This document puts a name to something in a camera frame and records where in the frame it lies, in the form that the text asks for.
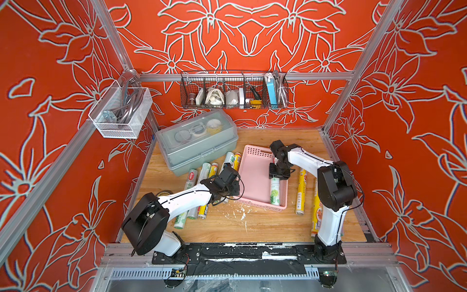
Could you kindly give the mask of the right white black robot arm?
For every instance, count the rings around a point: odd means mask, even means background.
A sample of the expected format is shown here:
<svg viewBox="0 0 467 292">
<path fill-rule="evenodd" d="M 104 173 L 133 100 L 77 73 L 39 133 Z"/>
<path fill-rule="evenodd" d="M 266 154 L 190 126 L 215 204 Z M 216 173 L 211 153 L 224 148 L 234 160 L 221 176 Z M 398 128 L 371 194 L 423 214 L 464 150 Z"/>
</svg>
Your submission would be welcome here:
<svg viewBox="0 0 467 292">
<path fill-rule="evenodd" d="M 341 229 L 345 214 L 358 193 L 348 166 L 342 161 L 333 162 L 313 155 L 297 144 L 285 146 L 280 140 L 274 141 L 269 148 L 274 156 L 269 165 L 270 178 L 288 180 L 294 166 L 316 177 L 323 210 L 313 254 L 319 263 L 337 262 L 342 251 Z"/>
</svg>

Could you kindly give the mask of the silver foil wrap roll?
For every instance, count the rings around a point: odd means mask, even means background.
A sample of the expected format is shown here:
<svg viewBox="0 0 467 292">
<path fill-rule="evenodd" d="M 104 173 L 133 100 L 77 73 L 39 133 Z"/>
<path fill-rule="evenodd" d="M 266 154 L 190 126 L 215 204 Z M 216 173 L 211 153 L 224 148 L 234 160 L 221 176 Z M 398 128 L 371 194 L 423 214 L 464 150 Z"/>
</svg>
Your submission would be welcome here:
<svg viewBox="0 0 467 292">
<path fill-rule="evenodd" d="M 225 158 L 225 160 L 224 160 L 224 162 L 223 162 L 223 164 L 222 164 L 222 166 L 221 166 L 221 169 L 220 169 L 218 175 L 221 174 L 221 172 L 224 170 L 224 168 L 225 168 L 225 166 L 226 166 L 227 164 L 229 164 L 230 166 L 233 166 L 233 165 L 234 165 L 234 161 L 235 161 L 235 155 L 234 155 L 234 153 L 233 153 L 233 152 L 227 152 L 227 153 L 226 153 L 226 158 Z M 219 198 L 218 200 L 215 200 L 215 201 L 214 201 L 213 205 L 216 206 L 216 205 L 218 205 L 218 204 L 220 204 L 220 203 L 222 203 L 222 202 L 224 202 L 224 198 Z"/>
</svg>

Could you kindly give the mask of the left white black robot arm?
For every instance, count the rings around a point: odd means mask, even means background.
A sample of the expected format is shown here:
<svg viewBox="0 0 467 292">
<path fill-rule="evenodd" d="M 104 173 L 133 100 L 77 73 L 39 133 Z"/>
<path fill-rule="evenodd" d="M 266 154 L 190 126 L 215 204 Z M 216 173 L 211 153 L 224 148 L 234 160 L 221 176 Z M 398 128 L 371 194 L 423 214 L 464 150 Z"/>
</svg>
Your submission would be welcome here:
<svg viewBox="0 0 467 292">
<path fill-rule="evenodd" d="M 193 208 L 239 199 L 242 184 L 240 174 L 226 165 L 220 174 L 187 190 L 166 196 L 147 193 L 126 215 L 120 228 L 137 255 L 156 252 L 173 257 L 183 250 L 183 243 L 174 232 L 167 231 L 168 223 Z"/>
</svg>

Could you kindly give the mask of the pink plastic basket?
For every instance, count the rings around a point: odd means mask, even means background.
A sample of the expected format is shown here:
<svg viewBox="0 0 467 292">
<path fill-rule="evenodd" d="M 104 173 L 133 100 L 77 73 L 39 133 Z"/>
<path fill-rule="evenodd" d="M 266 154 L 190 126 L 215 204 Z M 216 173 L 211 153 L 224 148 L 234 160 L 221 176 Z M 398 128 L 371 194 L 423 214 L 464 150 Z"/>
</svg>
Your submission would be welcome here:
<svg viewBox="0 0 467 292">
<path fill-rule="evenodd" d="M 246 145 L 242 154 L 239 174 L 240 201 L 258 208 L 282 212 L 287 208 L 288 181 L 279 184 L 278 205 L 271 203 L 271 180 L 269 165 L 274 162 L 274 155 L 265 147 Z"/>
</svg>

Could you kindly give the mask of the green white wrap roll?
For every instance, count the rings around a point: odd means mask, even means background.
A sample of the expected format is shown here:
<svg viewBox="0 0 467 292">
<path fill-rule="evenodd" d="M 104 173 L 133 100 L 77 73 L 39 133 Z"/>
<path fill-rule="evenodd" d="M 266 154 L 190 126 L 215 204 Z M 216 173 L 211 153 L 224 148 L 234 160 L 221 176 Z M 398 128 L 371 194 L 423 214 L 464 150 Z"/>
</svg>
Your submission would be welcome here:
<svg viewBox="0 0 467 292">
<path fill-rule="evenodd" d="M 275 206 L 280 205 L 280 180 L 273 177 L 270 180 L 270 203 Z"/>
</svg>

